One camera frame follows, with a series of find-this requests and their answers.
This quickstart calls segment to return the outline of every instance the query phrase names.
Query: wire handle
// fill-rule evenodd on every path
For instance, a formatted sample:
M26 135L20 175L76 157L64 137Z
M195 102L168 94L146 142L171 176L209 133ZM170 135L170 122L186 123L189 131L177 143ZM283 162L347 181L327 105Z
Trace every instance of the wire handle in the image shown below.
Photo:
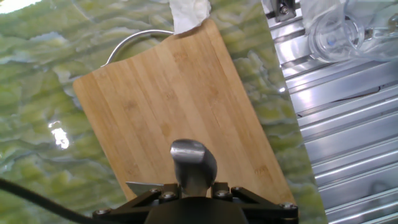
M144 31L140 31L137 32L135 34L132 34L128 37L126 37L124 40L122 40L112 51L111 55L109 56L108 60L106 61L106 63L104 65L102 65L101 67L109 64L112 62L113 58L116 56L116 54L119 52L120 49L122 49L123 46L125 46L130 40L136 38L136 37L140 37L143 35L147 35L147 34L168 34L168 35L172 35L174 34L174 32L172 31L167 31L167 30L157 30L157 29L152 29L152 30L144 30Z

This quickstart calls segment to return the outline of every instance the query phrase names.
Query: wooden cutting board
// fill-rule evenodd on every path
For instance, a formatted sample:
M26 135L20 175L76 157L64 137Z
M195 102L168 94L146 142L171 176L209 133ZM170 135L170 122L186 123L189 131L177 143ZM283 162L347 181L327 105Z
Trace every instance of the wooden cutting board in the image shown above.
M126 181L174 183L170 145L202 142L216 180L294 202L216 24L77 79L73 87L127 199Z

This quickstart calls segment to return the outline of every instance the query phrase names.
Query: stainless steel sink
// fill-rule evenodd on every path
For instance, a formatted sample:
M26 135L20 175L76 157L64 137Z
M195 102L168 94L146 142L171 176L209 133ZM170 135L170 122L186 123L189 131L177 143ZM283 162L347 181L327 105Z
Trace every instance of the stainless steel sink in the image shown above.
M300 4L267 15L329 223L398 223L398 62L310 56Z

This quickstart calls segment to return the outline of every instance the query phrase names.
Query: countertop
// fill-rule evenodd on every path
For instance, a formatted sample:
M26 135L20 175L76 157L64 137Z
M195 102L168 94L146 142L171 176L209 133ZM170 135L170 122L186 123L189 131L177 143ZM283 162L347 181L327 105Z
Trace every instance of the countertop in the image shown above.
M73 92L139 30L172 30L167 0L32 0L0 6L0 175L89 215L126 199ZM298 206L326 223L318 187L260 0L213 0L216 22ZM118 59L151 48L144 37ZM67 223L0 192L0 223Z

